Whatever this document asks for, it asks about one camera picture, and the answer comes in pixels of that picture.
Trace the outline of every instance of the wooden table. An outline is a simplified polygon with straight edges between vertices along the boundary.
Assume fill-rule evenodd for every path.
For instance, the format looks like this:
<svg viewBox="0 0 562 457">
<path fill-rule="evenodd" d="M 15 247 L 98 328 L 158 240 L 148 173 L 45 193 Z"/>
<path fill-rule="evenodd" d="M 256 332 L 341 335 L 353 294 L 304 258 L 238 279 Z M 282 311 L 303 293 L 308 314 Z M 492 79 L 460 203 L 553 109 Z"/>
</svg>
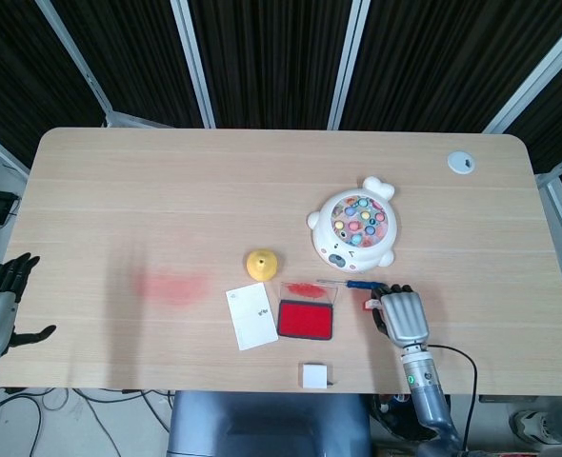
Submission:
<svg viewBox="0 0 562 457">
<path fill-rule="evenodd" d="M 447 156 L 466 150 L 471 175 Z M 55 129 L 40 143 L 8 258 L 42 256 L 0 386 L 300 391 L 327 364 L 331 392 L 407 391 L 398 350 L 340 288 L 331 341 L 240 352 L 225 290 L 272 248 L 282 281 L 348 279 L 311 245 L 306 217 L 374 174 L 395 185 L 396 260 L 362 279 L 419 291 L 430 343 L 467 351 L 479 392 L 562 395 L 562 279 L 524 145 L 506 135 L 203 129 Z M 432 349 L 448 393 L 472 369 Z"/>
</svg>

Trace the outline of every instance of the floor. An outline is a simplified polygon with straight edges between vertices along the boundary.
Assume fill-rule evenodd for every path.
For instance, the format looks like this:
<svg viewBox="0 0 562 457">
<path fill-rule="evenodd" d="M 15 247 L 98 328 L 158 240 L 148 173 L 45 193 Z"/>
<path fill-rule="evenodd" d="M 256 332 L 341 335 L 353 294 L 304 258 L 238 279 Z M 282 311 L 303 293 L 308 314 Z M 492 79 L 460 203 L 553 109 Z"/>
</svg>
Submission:
<svg viewBox="0 0 562 457">
<path fill-rule="evenodd" d="M 38 394 L 45 389 L 29 389 Z M 127 400 L 121 403 L 90 403 L 107 429 L 122 457 L 160 457 L 167 449 L 168 433 L 156 420 L 139 393 L 122 394 L 100 389 L 84 389 L 84 394 L 100 400 Z M 0 390 L 0 400 L 8 395 Z M 108 457 L 117 455 L 110 438 L 97 424 L 86 401 L 72 390 L 58 388 L 45 396 L 31 397 L 42 409 L 42 428 L 33 455 L 68 457 Z M 156 414 L 168 425 L 171 407 L 166 391 L 147 394 Z M 452 417 L 460 432 L 465 426 L 470 397 L 452 396 Z M 548 399 L 540 399 L 536 407 L 546 407 Z M 508 426 L 509 416 L 533 404 L 480 404 L 472 419 L 470 446 L 483 450 L 530 450 L 515 438 Z M 0 457 L 24 457 L 30 448 L 38 424 L 37 408 L 31 400 L 15 399 L 0 407 Z M 392 437 L 378 424 L 371 425 L 372 437 L 392 443 Z"/>
</svg>

